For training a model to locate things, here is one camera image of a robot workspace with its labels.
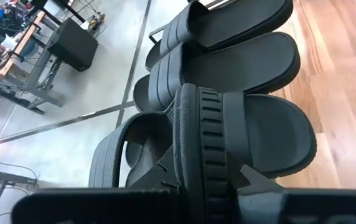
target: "gray concrete floor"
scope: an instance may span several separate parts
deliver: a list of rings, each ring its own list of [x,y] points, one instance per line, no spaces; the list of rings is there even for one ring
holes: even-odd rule
[[[144,36],[140,38],[148,1],[151,2],[149,14]],[[106,14],[106,26],[101,27],[105,31],[97,37],[99,46],[91,68],[77,72],[68,65],[62,67],[54,80],[52,94],[61,99],[64,106],[42,105],[40,108],[45,111],[44,115],[0,99],[0,139],[9,139],[33,129],[121,105],[128,84],[131,88],[127,97],[128,101],[132,101],[135,82],[148,74],[144,66],[146,55],[152,47],[148,33],[169,22],[187,5],[187,1],[95,0],[94,5]],[[81,7],[76,0],[74,8],[79,10]],[[88,17],[93,12],[88,8],[80,14]],[[135,61],[136,48],[139,53]],[[124,122],[138,112],[133,106],[120,109],[1,143],[0,162],[32,169],[44,183],[40,187],[87,187],[91,159],[97,144],[115,129],[119,116]],[[29,171],[16,167],[0,165],[0,171],[33,177]],[[128,172],[129,167],[123,159],[120,185],[124,185]],[[17,190],[6,191],[0,201],[0,214],[9,212],[22,196]],[[9,217],[3,216],[0,223],[9,223]]]

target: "black rubber slipper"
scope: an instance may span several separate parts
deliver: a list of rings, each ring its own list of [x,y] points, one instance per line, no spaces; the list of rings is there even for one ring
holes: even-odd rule
[[[264,34],[215,52],[182,43],[155,64],[149,78],[143,78],[134,87],[134,102],[140,111],[162,111],[184,83],[219,93],[270,93],[289,84],[299,67],[295,41],[281,32]]]
[[[274,31],[292,12],[293,0],[236,0],[211,11],[194,1],[166,25],[162,39],[146,57],[146,68],[150,71],[181,42],[219,50]]]
[[[178,89],[166,111],[136,114],[101,141],[91,164],[90,187],[118,187],[125,141],[143,146],[135,147],[139,159],[126,186],[151,170],[171,145],[181,154],[196,147],[211,154],[227,151],[268,178],[296,173],[316,155],[312,126],[294,104],[268,95],[221,95],[191,84]]]

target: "ridged strap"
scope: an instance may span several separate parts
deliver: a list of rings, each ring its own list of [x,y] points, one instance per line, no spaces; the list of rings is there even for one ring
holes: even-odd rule
[[[248,142],[243,93],[223,95],[223,120],[225,145],[240,162],[253,167],[253,156]]]
[[[185,83],[182,71],[185,62],[202,55],[205,47],[196,43],[181,43],[152,68],[148,97],[153,110],[163,111],[173,101],[177,89]]]
[[[164,56],[156,63],[149,78],[149,103],[152,109],[162,111],[166,109],[175,97],[181,84],[183,44]]]
[[[198,1],[189,3],[170,23],[164,28],[160,43],[161,56],[166,55],[179,43],[193,40],[189,22],[208,13],[208,9]]]
[[[144,144],[158,112],[139,113],[107,135],[96,147],[92,158],[89,186],[118,187],[121,156],[125,141]]]

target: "black speaker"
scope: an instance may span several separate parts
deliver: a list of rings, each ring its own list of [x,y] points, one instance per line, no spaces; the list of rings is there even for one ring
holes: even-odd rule
[[[50,38],[48,50],[81,72],[91,66],[97,47],[98,41],[68,18]]]

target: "black slide sandal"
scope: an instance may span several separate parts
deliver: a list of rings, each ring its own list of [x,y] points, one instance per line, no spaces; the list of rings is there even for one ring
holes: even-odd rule
[[[185,190],[194,223],[228,223],[230,202],[222,100],[216,94],[212,101],[207,101],[204,91],[214,92],[195,85],[184,85],[177,91],[174,172]]]
[[[308,118],[296,105],[282,98],[239,92],[218,94],[209,88],[185,84],[177,91],[173,127],[192,125],[192,129],[185,129],[191,133],[185,135],[201,138],[195,123],[180,124],[181,121],[176,119],[179,110],[194,110],[193,107],[203,110],[198,120],[204,123],[205,127],[219,127],[219,131],[202,131],[201,134],[219,139],[223,137],[222,143],[215,142],[212,138],[206,141],[204,144],[208,149],[226,150],[240,164],[247,164],[270,179],[299,172],[307,167],[316,155],[316,137]],[[176,138],[176,131],[175,128],[173,146],[188,144],[188,141],[182,142]],[[198,146],[185,145],[186,149],[194,147]],[[147,162],[147,158],[157,157],[148,155],[153,153],[151,149],[141,153],[134,166],[149,165],[152,162]]]
[[[89,187],[119,187],[124,142],[134,143],[139,157],[127,177],[126,186],[150,170],[172,144],[172,109],[138,113],[107,135],[96,147],[90,168]]]
[[[222,49],[274,31],[292,11],[293,0],[236,0],[211,11],[194,1],[166,25],[146,57],[146,69],[180,42],[194,40],[211,51]]]
[[[182,43],[153,67],[148,99],[135,89],[139,110],[162,111],[184,83],[212,88],[219,93],[270,93],[289,84],[300,68],[297,45],[288,34],[274,32],[232,47],[207,52],[199,45]],[[146,86],[143,78],[141,86]]]

